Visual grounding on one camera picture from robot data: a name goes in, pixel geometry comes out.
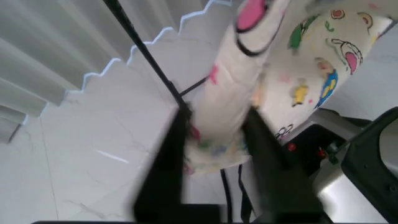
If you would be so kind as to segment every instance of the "green cartoon print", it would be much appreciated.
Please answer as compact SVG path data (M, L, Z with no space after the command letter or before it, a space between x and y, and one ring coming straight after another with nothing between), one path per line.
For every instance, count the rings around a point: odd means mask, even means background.
M300 46L303 35L306 33L312 22L318 18L319 15L314 15L301 22L290 35L289 48L297 50Z

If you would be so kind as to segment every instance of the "red light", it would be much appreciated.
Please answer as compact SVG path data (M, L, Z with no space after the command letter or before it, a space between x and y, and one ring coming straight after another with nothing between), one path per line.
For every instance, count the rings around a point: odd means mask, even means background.
M295 145L294 143L290 142L290 143L287 145L287 149L288 149L289 151L294 151L294 150L296 150L296 145Z

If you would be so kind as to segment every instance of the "folded cloth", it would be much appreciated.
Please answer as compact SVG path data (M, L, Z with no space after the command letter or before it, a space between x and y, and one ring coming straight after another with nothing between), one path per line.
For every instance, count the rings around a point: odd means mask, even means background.
M239 129L251 104L277 139L324 104L392 23L386 15L371 14L380 14L374 6L355 10L361 1L244 2L193 115L186 171L209 172L249 159ZM331 3L344 4L331 8Z

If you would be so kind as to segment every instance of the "marble floor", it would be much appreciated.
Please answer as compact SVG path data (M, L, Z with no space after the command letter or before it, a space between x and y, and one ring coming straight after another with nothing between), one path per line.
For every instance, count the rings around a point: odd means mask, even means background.
M168 30L148 46L180 91L209 72L235 10L214 4L205 16L185 21L180 35ZM394 29L376 42L369 60L325 107L374 119L398 105L397 36ZM50 105L0 146L0 223L131 220L127 203L177 107L143 56L135 51L133 57L128 65L113 63L60 107ZM201 93L198 88L185 99L195 102ZM238 222L237 169L227 172ZM220 173L187 177L184 201L225 204Z

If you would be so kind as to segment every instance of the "curtain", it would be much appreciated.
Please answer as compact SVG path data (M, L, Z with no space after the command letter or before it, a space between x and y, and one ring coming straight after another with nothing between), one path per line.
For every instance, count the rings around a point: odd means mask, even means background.
M165 27L179 31L182 18L204 13L211 2L120 3L148 43ZM1 142L9 142L28 116L40 116L48 103L61 105L65 94L81 92L87 77L102 76L115 60L127 62L133 49L132 40L100 0L3 0L0 30Z

